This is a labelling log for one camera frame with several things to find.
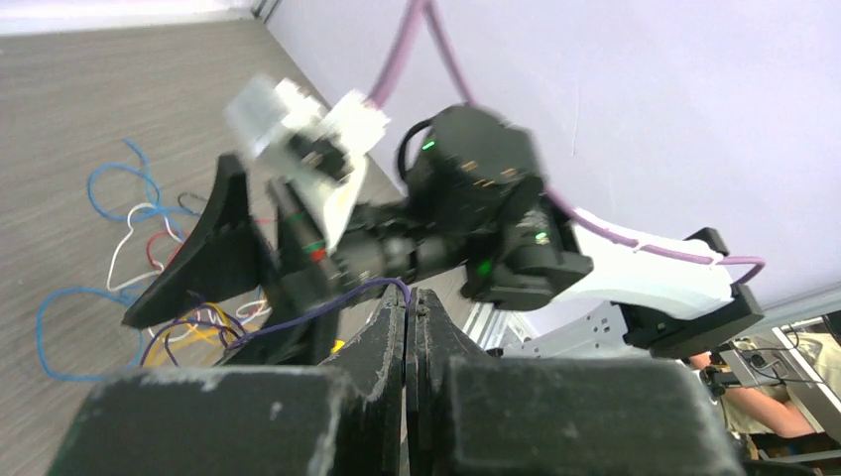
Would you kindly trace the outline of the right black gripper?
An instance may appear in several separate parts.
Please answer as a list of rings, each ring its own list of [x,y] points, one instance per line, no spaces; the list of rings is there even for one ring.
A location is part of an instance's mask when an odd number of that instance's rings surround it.
[[[250,213],[248,179],[235,154],[218,158],[211,195],[198,222],[164,271],[125,311],[135,329],[159,325],[205,301],[219,302],[264,285],[271,309],[246,342],[223,353],[218,366],[311,366],[329,357],[341,310],[386,290],[397,303],[409,288],[373,266],[353,271],[328,255],[325,240],[296,193],[281,178],[267,192],[277,211],[277,267]]]

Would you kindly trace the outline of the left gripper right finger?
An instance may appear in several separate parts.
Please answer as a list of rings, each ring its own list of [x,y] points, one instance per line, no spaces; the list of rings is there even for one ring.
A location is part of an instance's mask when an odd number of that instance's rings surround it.
[[[496,358],[414,290],[407,315],[414,475],[739,475],[697,378],[653,359]]]

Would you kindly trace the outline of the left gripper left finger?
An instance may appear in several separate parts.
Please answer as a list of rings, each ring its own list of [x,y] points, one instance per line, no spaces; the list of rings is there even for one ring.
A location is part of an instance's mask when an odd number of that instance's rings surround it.
[[[396,475],[406,291],[315,366],[158,367],[96,385],[52,475]]]

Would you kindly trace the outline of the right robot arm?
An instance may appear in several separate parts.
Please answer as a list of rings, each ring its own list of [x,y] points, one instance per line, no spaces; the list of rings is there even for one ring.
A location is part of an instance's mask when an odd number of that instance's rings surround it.
[[[261,288],[270,316],[236,332],[223,363],[314,365],[342,308],[459,267],[462,296],[501,310],[603,301],[624,319],[625,344],[657,357],[714,349],[761,320],[714,229],[671,241],[586,218],[543,190],[529,133],[475,107],[448,107],[412,133],[423,136],[415,163],[396,157],[407,198],[370,204],[358,201],[365,159],[352,135],[283,126],[264,152],[281,172],[268,185],[276,248],[250,213],[240,158],[221,156],[194,230],[123,324],[165,332],[198,307]]]

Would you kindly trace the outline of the person forearm behind enclosure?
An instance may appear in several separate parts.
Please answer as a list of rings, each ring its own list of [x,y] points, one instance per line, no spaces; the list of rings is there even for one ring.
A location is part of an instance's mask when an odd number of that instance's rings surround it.
[[[725,391],[723,398],[782,438],[815,433],[815,428],[791,401],[778,401],[756,388],[731,388]]]

